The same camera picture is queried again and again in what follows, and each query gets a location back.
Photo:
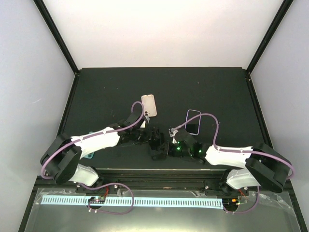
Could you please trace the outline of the black phone case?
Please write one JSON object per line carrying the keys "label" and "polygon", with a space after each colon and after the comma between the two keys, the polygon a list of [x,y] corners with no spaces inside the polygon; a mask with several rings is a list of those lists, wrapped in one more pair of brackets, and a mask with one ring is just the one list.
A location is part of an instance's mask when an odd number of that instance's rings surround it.
{"label": "black phone case", "polygon": [[166,142],[164,141],[163,144],[159,146],[155,146],[153,143],[149,143],[150,151],[151,151],[151,158],[153,161],[163,161],[167,158],[165,153]]}

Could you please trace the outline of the beige phone case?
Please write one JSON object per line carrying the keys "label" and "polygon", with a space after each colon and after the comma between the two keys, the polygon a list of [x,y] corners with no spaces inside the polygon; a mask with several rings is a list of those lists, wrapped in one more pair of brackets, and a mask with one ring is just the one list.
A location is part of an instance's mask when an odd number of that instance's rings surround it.
{"label": "beige phone case", "polygon": [[141,102],[144,106],[144,115],[148,117],[157,116],[155,97],[153,94],[141,96]]}

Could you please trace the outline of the lavender phone case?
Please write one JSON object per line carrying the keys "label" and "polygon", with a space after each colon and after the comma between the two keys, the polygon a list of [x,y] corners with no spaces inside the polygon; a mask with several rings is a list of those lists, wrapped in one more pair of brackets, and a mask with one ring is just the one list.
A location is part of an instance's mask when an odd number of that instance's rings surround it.
{"label": "lavender phone case", "polygon": [[191,120],[190,122],[188,121],[188,120],[190,120],[191,118],[193,118],[193,117],[195,117],[195,116],[198,116],[198,115],[200,115],[200,114],[201,114],[201,112],[198,111],[198,110],[189,109],[189,110],[187,111],[187,114],[186,114],[185,126],[186,126],[186,124],[198,124],[199,127],[200,127],[201,116],[194,118],[194,119]]}

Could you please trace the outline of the teal phone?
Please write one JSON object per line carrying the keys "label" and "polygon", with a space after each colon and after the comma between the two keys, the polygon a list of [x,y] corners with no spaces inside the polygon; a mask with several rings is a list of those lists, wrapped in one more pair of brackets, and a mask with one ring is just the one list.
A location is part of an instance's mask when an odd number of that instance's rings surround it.
{"label": "teal phone", "polygon": [[86,156],[84,156],[85,159],[92,159],[94,156],[94,152],[87,154]]}

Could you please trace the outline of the black wallet pouch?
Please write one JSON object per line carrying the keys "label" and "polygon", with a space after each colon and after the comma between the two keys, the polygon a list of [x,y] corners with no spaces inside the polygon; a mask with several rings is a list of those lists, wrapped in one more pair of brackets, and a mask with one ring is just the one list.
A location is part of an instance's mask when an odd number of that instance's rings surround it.
{"label": "black wallet pouch", "polygon": [[160,131],[159,127],[152,128],[151,141],[155,146],[159,146],[164,143],[165,141],[164,134]]}

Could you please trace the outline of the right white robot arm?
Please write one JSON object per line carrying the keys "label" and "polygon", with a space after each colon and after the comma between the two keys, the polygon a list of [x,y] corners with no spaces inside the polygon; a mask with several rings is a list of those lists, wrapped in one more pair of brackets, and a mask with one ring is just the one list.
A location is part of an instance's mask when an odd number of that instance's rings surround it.
{"label": "right white robot arm", "polygon": [[245,187],[262,187],[275,193],[284,189],[291,163],[264,143],[248,147],[222,147],[198,142],[184,129],[171,129],[168,155],[210,166],[227,167],[219,183],[225,195]]}

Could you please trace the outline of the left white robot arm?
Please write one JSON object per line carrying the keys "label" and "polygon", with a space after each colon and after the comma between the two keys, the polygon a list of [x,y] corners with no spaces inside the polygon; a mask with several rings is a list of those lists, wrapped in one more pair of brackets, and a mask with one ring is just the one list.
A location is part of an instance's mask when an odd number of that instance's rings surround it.
{"label": "left white robot arm", "polygon": [[127,119],[94,133],[73,137],[65,134],[57,136],[40,160],[42,177],[53,179],[59,185],[77,182],[87,186],[93,193],[100,192],[104,186],[103,180],[95,168],[80,164],[80,160],[102,149],[129,142],[147,142],[149,136],[146,128],[149,121],[148,115],[132,112]]}

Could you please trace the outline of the black aluminium front rail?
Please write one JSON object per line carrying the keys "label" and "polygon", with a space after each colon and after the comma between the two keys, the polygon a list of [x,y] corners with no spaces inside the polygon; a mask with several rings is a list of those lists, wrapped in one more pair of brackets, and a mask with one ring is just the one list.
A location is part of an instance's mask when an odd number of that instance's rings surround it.
{"label": "black aluminium front rail", "polygon": [[90,187],[111,183],[109,193],[124,189],[120,184],[132,190],[193,190],[223,198],[247,196],[248,191],[256,190],[247,185],[233,190],[224,183],[227,171],[223,170],[98,170],[98,175],[98,180]]}

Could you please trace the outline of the left black frame post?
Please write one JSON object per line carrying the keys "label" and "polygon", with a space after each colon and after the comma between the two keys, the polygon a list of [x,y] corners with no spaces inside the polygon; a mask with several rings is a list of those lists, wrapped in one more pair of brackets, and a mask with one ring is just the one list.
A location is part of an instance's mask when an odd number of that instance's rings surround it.
{"label": "left black frame post", "polygon": [[73,57],[71,53],[69,52],[69,49],[67,48],[65,41],[63,40],[51,14],[49,13],[45,3],[43,0],[33,0],[35,3],[37,9],[39,10],[41,16],[43,17],[46,25],[48,26],[52,36],[54,37],[58,47],[60,48],[62,54],[64,55],[67,63],[69,64],[71,70],[76,75],[79,73],[79,69],[73,60]]}

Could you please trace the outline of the black frame post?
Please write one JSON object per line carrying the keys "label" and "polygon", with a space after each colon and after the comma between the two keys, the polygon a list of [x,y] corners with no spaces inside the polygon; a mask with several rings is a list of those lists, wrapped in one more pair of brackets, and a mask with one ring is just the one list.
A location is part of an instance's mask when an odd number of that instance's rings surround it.
{"label": "black frame post", "polygon": [[289,8],[291,7],[294,0],[283,0],[279,9],[277,10],[271,24],[269,25],[265,35],[263,36],[253,58],[251,59],[246,72],[247,74],[251,74],[256,67],[258,61],[260,60],[261,56],[263,55],[265,49],[267,48],[269,42],[271,41],[272,37],[274,36],[275,32],[277,31],[279,25],[281,24],[282,20],[284,19],[285,15],[287,14]]}
{"label": "black frame post", "polygon": [[58,47],[60,48],[62,54],[64,55],[67,63],[69,64],[71,70],[76,75],[79,73],[79,69],[73,60],[73,57],[71,53],[69,52],[69,49],[67,48],[65,41],[63,40],[51,14],[49,13],[45,3],[43,0],[33,0],[35,3],[37,9],[39,10],[41,16],[43,17],[46,25],[48,26],[52,36],[54,37]]}

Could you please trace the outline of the right black frame post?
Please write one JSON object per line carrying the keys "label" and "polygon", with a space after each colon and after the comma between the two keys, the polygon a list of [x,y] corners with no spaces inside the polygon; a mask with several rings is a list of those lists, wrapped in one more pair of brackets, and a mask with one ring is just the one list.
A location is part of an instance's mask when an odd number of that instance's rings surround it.
{"label": "right black frame post", "polygon": [[272,37],[274,36],[275,32],[277,31],[279,25],[281,24],[282,20],[284,19],[285,15],[287,14],[289,8],[291,7],[294,0],[283,0],[279,9],[277,10],[271,24],[269,25],[265,35],[263,36],[253,58],[251,59],[246,72],[247,74],[251,74],[256,67],[258,61],[260,60],[261,56],[263,55],[265,49],[267,48],[269,42],[271,41]]}

